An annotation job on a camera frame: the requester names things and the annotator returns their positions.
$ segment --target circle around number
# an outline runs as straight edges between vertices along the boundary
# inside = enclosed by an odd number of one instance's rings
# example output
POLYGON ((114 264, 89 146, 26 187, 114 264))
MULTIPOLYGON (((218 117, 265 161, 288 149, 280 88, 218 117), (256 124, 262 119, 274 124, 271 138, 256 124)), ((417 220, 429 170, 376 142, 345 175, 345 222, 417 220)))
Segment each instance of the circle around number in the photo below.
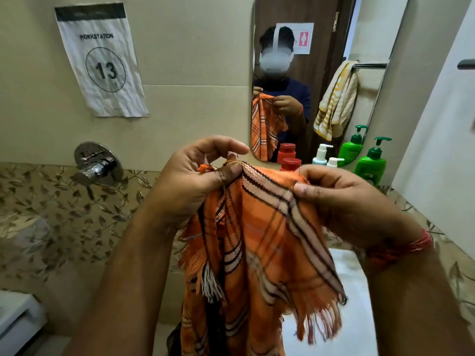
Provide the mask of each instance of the circle around number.
POLYGON ((120 57, 117 56, 117 54, 116 54, 114 51, 108 49, 107 47, 98 46, 98 47, 94 47, 91 51, 89 51, 89 52, 87 53, 87 55, 86 55, 85 66, 86 66, 87 75, 88 75, 89 78, 92 80, 92 82, 95 83, 98 88, 104 90, 105 92, 116 93, 116 92, 122 90, 122 87, 125 85, 125 81, 127 80, 127 72, 125 71, 125 66, 123 65, 123 62, 122 62, 122 60, 120 59, 120 57), (107 51, 110 51, 111 53, 113 53, 114 56, 117 57, 117 59, 120 61, 121 65, 122 65, 122 68, 123 68, 123 71, 124 71, 124 73, 123 73, 123 74, 124 74, 124 77, 123 77, 123 83, 122 83, 122 85, 121 85, 121 87, 120 87, 119 89, 117 89, 117 90, 115 90, 115 91, 109 91, 109 90, 103 89, 103 88, 102 88, 100 85, 98 85, 98 83, 97 83, 96 81, 94 81, 94 79, 92 78, 91 74, 89 73, 89 69, 87 68, 87 58, 89 57, 89 54, 90 54, 92 51, 94 51, 95 49, 106 49, 107 51))

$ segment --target red bottle cap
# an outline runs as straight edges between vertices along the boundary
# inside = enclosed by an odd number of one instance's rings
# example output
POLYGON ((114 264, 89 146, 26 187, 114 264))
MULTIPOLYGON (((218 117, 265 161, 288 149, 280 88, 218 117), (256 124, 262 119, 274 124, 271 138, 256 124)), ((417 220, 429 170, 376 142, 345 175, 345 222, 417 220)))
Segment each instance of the red bottle cap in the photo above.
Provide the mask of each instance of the red bottle cap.
POLYGON ((279 147, 279 152, 294 152, 295 151, 295 144, 287 144, 287 143, 284 143, 284 144, 280 144, 280 147, 279 147))
POLYGON ((284 158, 280 171, 295 171, 302 165, 302 160, 299 158, 284 158))

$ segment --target mirror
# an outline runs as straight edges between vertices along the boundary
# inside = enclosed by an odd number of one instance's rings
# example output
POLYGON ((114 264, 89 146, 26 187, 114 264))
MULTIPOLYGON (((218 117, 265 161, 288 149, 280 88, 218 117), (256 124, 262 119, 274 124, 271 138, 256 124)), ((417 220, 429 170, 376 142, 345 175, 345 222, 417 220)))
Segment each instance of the mirror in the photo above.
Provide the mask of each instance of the mirror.
POLYGON ((406 4, 256 0, 251 108, 256 158, 279 164, 298 159, 291 168, 329 157, 340 156, 339 166, 356 159, 406 4), (326 155, 317 152, 324 149, 326 155))

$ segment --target dark brown door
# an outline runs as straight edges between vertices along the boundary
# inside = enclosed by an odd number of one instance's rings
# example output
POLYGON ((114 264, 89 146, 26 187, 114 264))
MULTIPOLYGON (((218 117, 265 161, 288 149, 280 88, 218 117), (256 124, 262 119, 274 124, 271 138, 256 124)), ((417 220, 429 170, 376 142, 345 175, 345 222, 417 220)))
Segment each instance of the dark brown door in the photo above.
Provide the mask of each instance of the dark brown door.
MULTIPOLYGON (((297 144, 297 157, 304 162, 308 162, 311 156, 310 128, 318 111, 322 90, 329 83, 328 75, 336 71, 334 65, 338 67, 341 63, 352 10, 353 0, 256 0, 254 47, 257 65, 261 52, 259 37, 268 27, 277 23, 313 23, 310 54, 295 55, 288 71, 289 77, 307 85, 311 92, 312 113, 307 133, 297 144)), ((255 67, 255 76, 260 77, 258 66, 255 67)))

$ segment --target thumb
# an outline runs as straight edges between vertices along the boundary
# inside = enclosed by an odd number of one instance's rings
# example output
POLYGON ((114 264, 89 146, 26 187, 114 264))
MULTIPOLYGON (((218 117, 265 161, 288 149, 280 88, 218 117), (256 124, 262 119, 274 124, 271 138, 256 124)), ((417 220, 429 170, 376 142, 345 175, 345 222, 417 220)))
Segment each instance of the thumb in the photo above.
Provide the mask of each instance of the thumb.
POLYGON ((230 184, 242 173, 240 162, 231 162, 213 172, 207 172, 201 177, 203 178, 204 192, 209 193, 220 187, 230 184))
POLYGON ((339 203, 339 190, 301 183, 294 185, 295 195, 305 201, 317 205, 337 206, 339 203))

